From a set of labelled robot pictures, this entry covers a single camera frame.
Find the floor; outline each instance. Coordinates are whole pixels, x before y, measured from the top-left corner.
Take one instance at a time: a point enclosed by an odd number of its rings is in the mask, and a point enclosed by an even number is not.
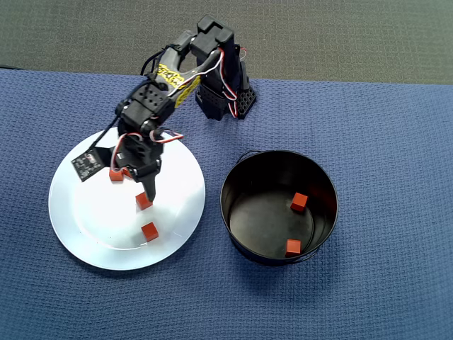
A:
[[[0,64],[138,74],[206,13],[252,78],[453,84],[452,0],[0,0]]]

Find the red cube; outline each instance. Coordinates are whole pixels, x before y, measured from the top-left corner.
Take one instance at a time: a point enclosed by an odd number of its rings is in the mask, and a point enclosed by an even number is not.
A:
[[[288,239],[286,241],[286,254],[285,257],[293,257],[300,255],[302,250],[302,242],[300,239]]]
[[[144,210],[153,205],[152,202],[148,201],[146,193],[141,193],[140,195],[135,196],[135,201],[137,202],[140,210]]]
[[[156,227],[154,226],[154,223],[148,223],[147,225],[144,225],[142,227],[143,235],[147,239],[147,242],[152,241],[153,239],[156,239],[159,237],[159,233],[157,232]]]
[[[308,196],[302,195],[301,193],[296,193],[292,199],[291,209],[296,211],[304,211]]]
[[[122,182],[124,178],[122,175],[122,171],[113,171],[112,169],[110,169],[108,176],[110,177],[110,180],[112,182]]]

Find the blue fabric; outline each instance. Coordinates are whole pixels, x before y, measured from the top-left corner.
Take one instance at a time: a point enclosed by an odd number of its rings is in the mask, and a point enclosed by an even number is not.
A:
[[[453,86],[254,80],[244,121],[191,96],[168,121],[206,180],[194,235],[110,272],[74,258],[47,211],[53,173],[138,76],[0,71],[1,339],[451,339]],[[340,203],[307,262],[268,268],[229,241],[227,172],[250,149],[318,162]]]

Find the yellow label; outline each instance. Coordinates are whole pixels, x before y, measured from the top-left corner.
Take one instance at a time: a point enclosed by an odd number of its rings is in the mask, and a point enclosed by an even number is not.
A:
[[[172,87],[179,87],[183,83],[184,78],[178,73],[170,70],[166,65],[159,64],[157,75],[165,79]]]
[[[200,76],[197,76],[197,77],[195,77],[194,81],[192,81],[192,84],[189,85],[189,87],[186,88],[186,89],[182,92],[182,94],[180,94],[180,96],[178,97],[178,99],[176,99],[175,108],[177,108],[182,102],[184,102],[184,100],[188,97],[188,95],[190,94],[190,92],[192,92],[193,90],[195,90],[195,87],[197,87],[199,83],[200,83]]]

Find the wire handle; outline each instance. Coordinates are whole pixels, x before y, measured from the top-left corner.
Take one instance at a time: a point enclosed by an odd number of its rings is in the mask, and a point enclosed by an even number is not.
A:
[[[319,250],[319,248],[317,248],[317,249],[313,250],[311,253],[308,253],[307,255],[299,258],[297,261],[290,262],[289,264],[299,264],[299,263],[304,262],[304,261],[306,261],[308,259],[311,259],[313,256],[315,256],[318,253],[318,250]]]
[[[245,153],[242,154],[242,156],[239,157],[239,159],[237,160],[236,164],[238,164],[240,161],[242,161],[242,159],[247,156],[248,154],[251,154],[252,152],[261,152],[260,150],[250,150],[250,151],[247,151]]]

